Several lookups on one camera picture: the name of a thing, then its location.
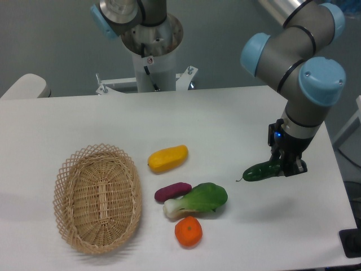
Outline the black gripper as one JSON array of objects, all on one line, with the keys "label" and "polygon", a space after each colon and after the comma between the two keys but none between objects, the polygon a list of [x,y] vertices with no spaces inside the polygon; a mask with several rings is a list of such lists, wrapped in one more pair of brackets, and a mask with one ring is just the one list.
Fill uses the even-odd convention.
[{"label": "black gripper", "polygon": [[284,119],[268,126],[268,145],[271,147],[271,169],[282,169],[286,177],[307,172],[307,164],[301,159],[312,140],[301,139],[288,134]]}]

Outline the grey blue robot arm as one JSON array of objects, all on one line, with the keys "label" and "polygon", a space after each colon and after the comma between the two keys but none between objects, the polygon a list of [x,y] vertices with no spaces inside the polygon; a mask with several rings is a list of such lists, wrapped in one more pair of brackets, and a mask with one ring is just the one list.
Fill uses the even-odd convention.
[{"label": "grey blue robot arm", "polygon": [[[282,116],[268,127],[269,161],[243,173],[245,181],[294,176],[307,171],[302,153],[316,135],[345,86],[344,69],[316,53],[343,32],[343,12],[331,3],[262,1],[283,27],[276,37],[257,33],[242,49],[241,65],[287,100]],[[99,1],[91,16],[103,34],[121,38],[132,53],[139,92],[187,90],[196,74],[175,73],[174,51],[181,44],[180,22],[165,1]]]}]

